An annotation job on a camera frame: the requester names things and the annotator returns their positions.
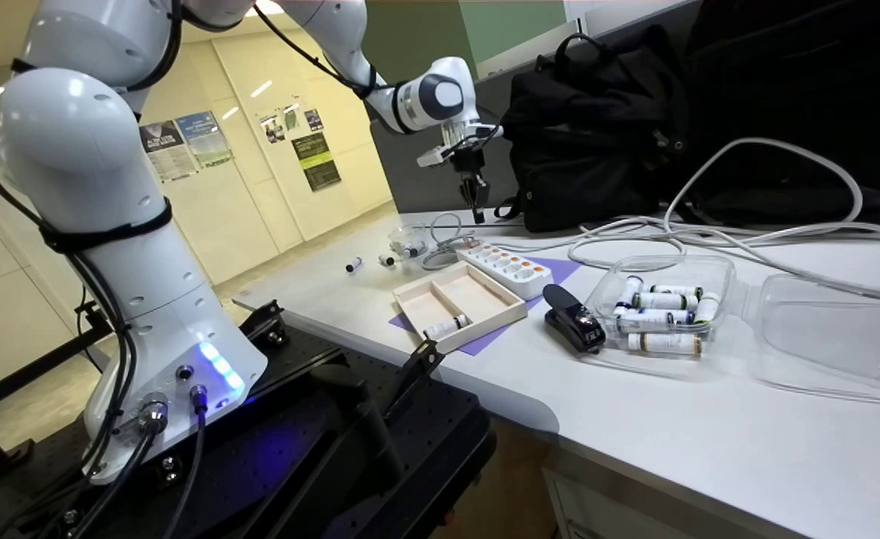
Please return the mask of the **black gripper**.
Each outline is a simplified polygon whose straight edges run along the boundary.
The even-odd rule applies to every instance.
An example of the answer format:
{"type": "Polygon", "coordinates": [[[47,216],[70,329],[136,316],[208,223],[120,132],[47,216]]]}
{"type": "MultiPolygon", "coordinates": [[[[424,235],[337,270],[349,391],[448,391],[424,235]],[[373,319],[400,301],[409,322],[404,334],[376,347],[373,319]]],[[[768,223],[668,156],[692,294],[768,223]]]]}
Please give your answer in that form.
{"type": "Polygon", "coordinates": [[[448,160],[461,175],[461,198],[470,205],[470,216],[482,220],[482,205],[487,202],[490,186],[482,172],[484,166],[484,147],[501,133],[500,123],[479,123],[470,133],[439,142],[416,159],[418,166],[437,166],[448,160]]]}

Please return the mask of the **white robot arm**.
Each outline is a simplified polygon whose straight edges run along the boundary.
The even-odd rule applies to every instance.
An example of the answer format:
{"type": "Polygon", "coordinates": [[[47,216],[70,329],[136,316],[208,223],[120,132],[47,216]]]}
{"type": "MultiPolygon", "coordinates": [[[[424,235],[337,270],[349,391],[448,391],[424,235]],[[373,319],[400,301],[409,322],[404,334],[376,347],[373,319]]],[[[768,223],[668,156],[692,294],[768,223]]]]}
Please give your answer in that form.
{"type": "Polygon", "coordinates": [[[267,370],[189,252],[142,153],[139,103],[178,29],[234,29],[258,0],[38,0],[0,82],[0,178],[96,294],[120,355],[85,401],[96,484],[223,419],[267,370]]]}

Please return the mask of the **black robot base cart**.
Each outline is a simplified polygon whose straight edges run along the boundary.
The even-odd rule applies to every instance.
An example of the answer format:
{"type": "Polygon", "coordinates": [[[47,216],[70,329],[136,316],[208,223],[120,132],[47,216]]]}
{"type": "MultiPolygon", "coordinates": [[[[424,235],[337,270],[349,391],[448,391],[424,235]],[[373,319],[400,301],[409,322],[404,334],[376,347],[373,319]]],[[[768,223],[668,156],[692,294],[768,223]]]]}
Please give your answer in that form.
{"type": "Polygon", "coordinates": [[[428,539],[497,445],[476,395],[283,322],[247,404],[145,461],[121,487],[78,473],[75,425],[0,476],[0,539],[428,539]]]}

